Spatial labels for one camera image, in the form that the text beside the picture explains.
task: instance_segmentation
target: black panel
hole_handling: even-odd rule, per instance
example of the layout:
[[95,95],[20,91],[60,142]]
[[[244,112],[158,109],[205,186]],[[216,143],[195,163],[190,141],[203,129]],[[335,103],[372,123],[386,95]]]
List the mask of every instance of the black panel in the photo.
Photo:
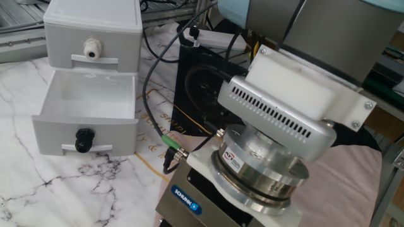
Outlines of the black panel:
[[[186,40],[183,35],[179,37],[181,42],[175,84],[174,104],[185,112],[198,124],[205,126],[205,121],[211,122],[217,128],[222,128],[227,124],[240,124],[240,119],[233,113],[228,112],[217,102],[217,96],[222,87],[223,79],[209,72],[200,72],[194,75],[194,83],[191,91],[197,96],[197,102],[193,103],[188,97],[185,89],[185,77],[188,71],[195,65],[208,64],[225,71],[229,75],[246,75],[247,70],[230,62],[225,62],[224,58],[206,47],[194,48],[193,43]],[[197,127],[192,121],[184,117],[184,114],[173,108],[172,119],[176,124],[187,126],[184,133],[188,136],[206,136],[206,133]],[[175,125],[171,125],[170,130],[178,131]]]
[[168,223],[168,221],[163,219],[163,221],[160,223],[160,227],[172,227],[172,226],[170,223]]
[[220,193],[216,190],[215,186],[204,176],[199,174],[196,170],[191,169],[188,174],[189,183],[198,189],[202,194],[212,201],[219,209],[226,215],[232,218],[239,226],[243,223],[248,224],[253,220],[253,217],[229,203]]

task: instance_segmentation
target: white cover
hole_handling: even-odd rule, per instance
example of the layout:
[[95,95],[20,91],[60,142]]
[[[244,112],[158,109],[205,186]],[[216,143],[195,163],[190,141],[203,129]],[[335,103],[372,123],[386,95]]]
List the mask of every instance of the white cover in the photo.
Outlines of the white cover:
[[246,81],[313,120],[330,119],[358,131],[376,102],[324,69],[287,54],[262,45]]
[[111,32],[143,30],[139,0],[52,0],[44,21]]

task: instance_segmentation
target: drawer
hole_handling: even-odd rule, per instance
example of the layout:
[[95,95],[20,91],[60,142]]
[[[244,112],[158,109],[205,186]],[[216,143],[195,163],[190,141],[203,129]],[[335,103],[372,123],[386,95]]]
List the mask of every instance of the drawer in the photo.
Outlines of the drawer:
[[39,115],[32,116],[41,154],[134,154],[136,76],[54,71]]

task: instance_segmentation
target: white marble countertop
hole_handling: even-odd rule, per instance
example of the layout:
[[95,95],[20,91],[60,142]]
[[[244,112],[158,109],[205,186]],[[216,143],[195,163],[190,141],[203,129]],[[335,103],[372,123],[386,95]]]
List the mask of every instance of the white marble countertop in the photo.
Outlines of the white marble countertop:
[[[159,54],[175,35],[176,25],[148,30]],[[165,55],[176,59],[179,43]],[[155,58],[143,42],[137,94]],[[0,65],[0,226],[152,226],[162,180],[161,144],[136,103],[137,154],[38,151],[31,116],[38,114],[51,80],[47,58]],[[172,113],[177,64],[161,62],[149,82],[151,109]],[[158,119],[169,129],[169,121]]]

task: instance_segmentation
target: ventilation slot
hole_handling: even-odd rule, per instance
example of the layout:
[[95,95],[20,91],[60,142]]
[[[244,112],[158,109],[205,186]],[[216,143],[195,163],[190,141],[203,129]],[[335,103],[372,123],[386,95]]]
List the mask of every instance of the ventilation slot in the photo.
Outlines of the ventilation slot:
[[304,129],[299,124],[296,124],[295,122],[291,121],[287,117],[285,117],[282,114],[278,113],[277,111],[275,111],[271,107],[265,105],[264,103],[257,100],[253,96],[248,95],[246,92],[242,91],[240,88],[237,88],[236,86],[233,87],[232,93],[238,95],[239,97],[241,97],[245,101],[249,102],[251,105],[254,105],[254,106],[258,107],[260,110],[262,110],[263,112],[269,114],[274,119],[277,119],[281,123],[285,124],[285,126],[289,126],[296,133],[298,133],[298,134],[300,134],[302,136],[305,136],[306,138],[310,137],[310,135],[311,135],[310,131],[308,131],[307,129]]

